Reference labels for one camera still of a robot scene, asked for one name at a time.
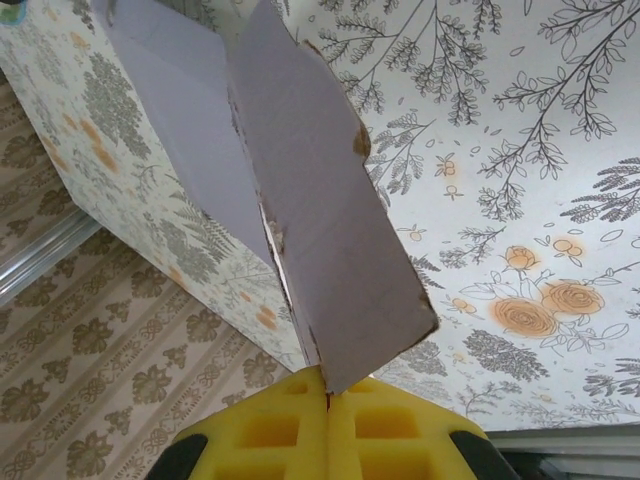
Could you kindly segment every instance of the orange flower print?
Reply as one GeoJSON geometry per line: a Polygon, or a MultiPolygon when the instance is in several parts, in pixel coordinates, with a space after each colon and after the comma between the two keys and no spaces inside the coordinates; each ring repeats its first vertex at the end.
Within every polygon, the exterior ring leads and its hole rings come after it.
{"type": "Polygon", "coordinates": [[[62,118],[64,119],[66,124],[69,125],[72,129],[74,129],[74,130],[78,129],[78,126],[76,125],[76,122],[74,122],[73,118],[71,118],[69,115],[67,115],[66,113],[63,113],[62,114],[62,118]]]}
{"type": "Polygon", "coordinates": [[[109,154],[109,152],[102,148],[102,145],[94,143],[91,146],[91,149],[93,150],[93,153],[95,153],[98,157],[98,160],[100,160],[105,167],[107,167],[113,173],[118,173],[118,164],[109,154]]]}
{"type": "Polygon", "coordinates": [[[256,313],[256,319],[269,330],[276,330],[278,328],[274,321],[276,319],[276,314],[265,305],[262,305],[260,307],[260,311],[256,313]]]}
{"type": "Polygon", "coordinates": [[[582,255],[584,251],[574,242],[569,240],[556,240],[553,242],[553,249],[558,252],[555,257],[567,256],[569,260],[571,260],[571,263],[577,267],[582,267],[582,262],[578,257],[582,255]]]}
{"type": "Polygon", "coordinates": [[[56,15],[56,12],[54,12],[51,7],[45,7],[44,11],[47,13],[47,16],[53,20],[54,22],[58,21],[58,15],[56,15]]]}
{"type": "Polygon", "coordinates": [[[418,229],[418,224],[414,223],[413,227],[411,228],[399,228],[397,230],[398,232],[409,232],[409,238],[411,240],[413,240],[414,242],[420,242],[422,241],[422,234],[426,232],[426,230],[424,228],[420,228],[418,229]]]}
{"type": "Polygon", "coordinates": [[[454,298],[451,300],[451,305],[453,305],[460,313],[476,313],[478,311],[476,307],[465,302],[461,298],[454,298]]]}
{"type": "Polygon", "coordinates": [[[67,162],[65,162],[64,160],[62,160],[62,158],[60,157],[60,155],[58,155],[57,152],[51,152],[49,154],[49,158],[51,158],[51,161],[57,165],[58,167],[60,167],[60,170],[62,170],[63,172],[67,172],[69,173],[69,165],[67,165],[67,162]]]}
{"type": "Polygon", "coordinates": [[[187,289],[184,283],[184,278],[182,278],[182,274],[174,267],[169,267],[169,278],[180,285],[184,290],[187,289]]]}
{"type": "Polygon", "coordinates": [[[561,283],[549,289],[542,304],[554,312],[589,315],[602,310],[604,298],[593,287],[561,283]]]}
{"type": "Polygon", "coordinates": [[[536,257],[531,250],[526,247],[513,246],[507,248],[504,258],[509,267],[514,270],[529,270],[536,262],[536,257]]]}
{"type": "Polygon", "coordinates": [[[47,137],[42,137],[42,144],[47,147],[49,158],[51,161],[60,168],[63,172],[69,172],[69,165],[58,154],[58,147],[56,147],[51,140],[47,137]]]}
{"type": "Polygon", "coordinates": [[[71,43],[73,43],[73,47],[78,49],[82,53],[87,53],[89,50],[89,44],[77,33],[71,32],[69,34],[71,38],[71,43]]]}
{"type": "Polygon", "coordinates": [[[526,337],[547,337],[558,328],[551,312],[526,298],[507,298],[493,305],[496,321],[508,330],[526,337]]]}
{"type": "Polygon", "coordinates": [[[93,125],[91,125],[86,120],[82,119],[80,120],[80,126],[82,127],[82,130],[84,130],[84,133],[87,134],[87,137],[89,137],[92,142],[97,143],[98,145],[102,143],[102,138],[100,138],[100,134],[94,128],[93,125]]]}

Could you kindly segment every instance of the cardboard box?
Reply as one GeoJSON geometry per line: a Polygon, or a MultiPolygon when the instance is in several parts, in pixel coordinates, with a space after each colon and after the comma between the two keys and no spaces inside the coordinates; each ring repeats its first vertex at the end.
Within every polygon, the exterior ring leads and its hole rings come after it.
{"type": "Polygon", "coordinates": [[[268,0],[228,59],[215,33],[153,0],[120,2],[114,20],[108,34],[188,194],[278,269],[307,362],[321,365],[329,393],[437,329],[364,169],[366,128],[319,51],[291,38],[268,0]],[[196,37],[215,45],[206,68],[201,55],[199,63],[184,58],[204,48],[196,37]],[[134,51],[146,58],[130,58],[134,51]],[[137,71],[145,63],[151,76],[137,71]],[[159,64],[164,93],[154,85],[159,64]],[[195,84],[208,92],[197,101],[169,107],[161,98],[195,84]],[[213,109],[216,120],[202,125],[201,110],[213,109]],[[185,122],[202,133],[184,132],[185,122]],[[203,165],[196,152],[207,149],[217,154],[203,165]]]}

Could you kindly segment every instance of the gray floral print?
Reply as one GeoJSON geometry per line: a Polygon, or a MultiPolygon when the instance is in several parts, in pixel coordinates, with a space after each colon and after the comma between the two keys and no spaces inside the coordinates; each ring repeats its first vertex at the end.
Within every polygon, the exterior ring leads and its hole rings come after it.
{"type": "Polygon", "coordinates": [[[67,475],[69,478],[86,478],[99,475],[107,466],[105,458],[113,450],[107,441],[108,435],[93,431],[84,440],[75,440],[67,452],[67,475]]]}
{"type": "Polygon", "coordinates": [[[35,383],[30,378],[20,387],[8,388],[2,394],[0,421],[26,422],[40,415],[40,404],[49,397],[43,387],[44,383],[35,383]]]}
{"type": "Polygon", "coordinates": [[[84,72],[82,98],[91,120],[113,143],[122,140],[133,155],[146,160],[151,150],[137,130],[142,113],[129,95],[135,95],[133,87],[101,53],[94,53],[89,60],[91,71],[84,72]]]}
{"type": "Polygon", "coordinates": [[[190,342],[212,342],[218,336],[216,329],[222,324],[217,313],[203,308],[197,315],[187,318],[187,339],[190,342]]]}
{"type": "Polygon", "coordinates": [[[400,354],[399,358],[409,363],[409,368],[418,373],[447,376],[442,360],[438,358],[440,349],[433,342],[425,341],[400,354]]]}
{"type": "Polygon", "coordinates": [[[34,47],[35,64],[42,76],[60,87],[68,88],[60,58],[42,29],[33,24],[31,15],[26,16],[21,27],[16,30],[16,35],[23,43],[34,47]]]}
{"type": "Polygon", "coordinates": [[[469,353],[478,359],[482,368],[490,372],[506,373],[516,380],[529,382],[549,376],[534,352],[518,348],[510,341],[484,330],[474,330],[464,340],[464,344],[469,353]]]}
{"type": "Polygon", "coordinates": [[[216,264],[201,248],[187,243],[187,234],[172,223],[162,220],[160,231],[163,233],[167,248],[176,256],[178,266],[194,282],[206,284],[211,273],[216,272],[216,264]]]}

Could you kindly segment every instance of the patterned wallpaper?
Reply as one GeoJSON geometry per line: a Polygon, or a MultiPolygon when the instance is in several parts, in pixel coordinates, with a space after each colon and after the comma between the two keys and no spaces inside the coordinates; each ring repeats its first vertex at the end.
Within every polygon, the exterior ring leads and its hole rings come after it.
{"type": "MultiPolygon", "coordinates": [[[[254,5],[162,1],[229,41],[254,5]]],[[[639,421],[640,1],[273,1],[367,126],[442,320],[376,376],[486,429],[639,421]]],[[[89,3],[31,0],[0,38],[73,199],[299,367],[273,273],[185,196],[89,3]]]]}
{"type": "Polygon", "coordinates": [[[5,480],[143,479],[179,431],[288,375],[105,229],[0,319],[5,480]]]}

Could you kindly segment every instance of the yellow sponge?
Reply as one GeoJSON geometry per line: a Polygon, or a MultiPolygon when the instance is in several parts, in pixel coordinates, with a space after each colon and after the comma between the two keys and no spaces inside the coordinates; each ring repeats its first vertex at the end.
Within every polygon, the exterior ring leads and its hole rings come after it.
{"type": "Polygon", "coordinates": [[[164,478],[518,477],[469,420],[372,378],[328,397],[310,367],[178,434],[147,477],[164,478]]]}

